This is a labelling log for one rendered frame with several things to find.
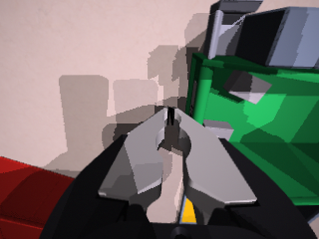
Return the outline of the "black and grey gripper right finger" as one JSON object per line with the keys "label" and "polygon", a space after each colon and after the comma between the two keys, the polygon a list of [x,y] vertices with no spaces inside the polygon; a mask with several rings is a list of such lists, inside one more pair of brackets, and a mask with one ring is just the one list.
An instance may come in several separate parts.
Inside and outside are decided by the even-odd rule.
{"label": "black and grey gripper right finger", "polygon": [[224,208],[231,226],[267,239],[318,239],[285,192],[229,141],[176,107],[169,114],[182,148],[184,194],[197,225],[207,225],[213,209]]}

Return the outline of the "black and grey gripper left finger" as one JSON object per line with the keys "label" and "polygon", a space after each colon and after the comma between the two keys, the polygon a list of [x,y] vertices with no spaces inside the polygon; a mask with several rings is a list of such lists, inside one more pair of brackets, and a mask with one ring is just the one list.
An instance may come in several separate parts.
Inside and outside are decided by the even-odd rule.
{"label": "black and grey gripper left finger", "polygon": [[161,195],[164,107],[122,134],[71,182],[51,212],[39,239],[82,239],[109,224],[127,221],[131,204],[148,207]]}

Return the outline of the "red bin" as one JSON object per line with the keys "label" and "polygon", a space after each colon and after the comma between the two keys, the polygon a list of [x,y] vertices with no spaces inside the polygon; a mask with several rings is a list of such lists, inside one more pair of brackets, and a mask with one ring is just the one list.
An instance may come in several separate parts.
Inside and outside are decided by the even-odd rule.
{"label": "red bin", "polygon": [[74,179],[1,156],[0,239],[39,239],[53,208]]}

